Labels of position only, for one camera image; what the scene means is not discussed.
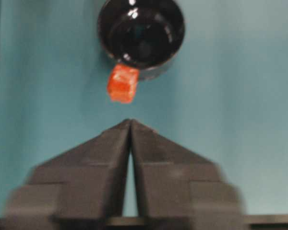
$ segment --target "teal table surface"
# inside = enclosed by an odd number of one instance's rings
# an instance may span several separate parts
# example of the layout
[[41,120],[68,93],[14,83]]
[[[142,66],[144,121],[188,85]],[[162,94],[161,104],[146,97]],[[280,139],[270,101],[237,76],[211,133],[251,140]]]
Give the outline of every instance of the teal table surface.
[[125,118],[218,163],[247,213],[288,214],[288,0],[180,0],[175,63],[130,105],[107,96],[94,0],[1,3],[0,214],[34,165]]

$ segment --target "teal background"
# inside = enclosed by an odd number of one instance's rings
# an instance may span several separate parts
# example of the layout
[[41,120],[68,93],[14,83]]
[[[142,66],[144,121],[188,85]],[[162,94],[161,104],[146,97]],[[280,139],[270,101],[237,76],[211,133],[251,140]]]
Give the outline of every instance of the teal background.
[[2,1],[0,213],[32,166],[130,117],[217,162],[249,214],[288,214],[288,0],[179,2],[174,66],[122,105],[105,90],[97,2]]

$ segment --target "red block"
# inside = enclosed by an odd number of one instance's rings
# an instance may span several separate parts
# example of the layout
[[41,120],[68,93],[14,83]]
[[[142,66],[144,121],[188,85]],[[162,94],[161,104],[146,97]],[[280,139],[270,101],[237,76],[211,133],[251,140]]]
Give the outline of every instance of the red block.
[[138,69],[117,64],[108,82],[108,93],[111,100],[125,104],[131,103],[135,97],[138,78]]

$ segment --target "black cup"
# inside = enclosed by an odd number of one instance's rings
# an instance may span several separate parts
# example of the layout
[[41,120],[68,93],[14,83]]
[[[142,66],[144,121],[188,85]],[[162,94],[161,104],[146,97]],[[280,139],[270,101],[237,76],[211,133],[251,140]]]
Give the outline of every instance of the black cup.
[[171,65],[185,24],[174,0],[107,0],[99,14],[98,34],[111,58],[139,69],[139,79],[146,80]]

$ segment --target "orange cube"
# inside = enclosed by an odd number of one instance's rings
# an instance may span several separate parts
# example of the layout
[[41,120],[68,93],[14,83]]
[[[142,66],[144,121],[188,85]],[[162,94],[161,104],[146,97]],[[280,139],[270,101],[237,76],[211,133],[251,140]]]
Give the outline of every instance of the orange cube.
[[140,71],[122,64],[113,69],[109,82],[108,93],[112,101],[131,103],[135,97]]

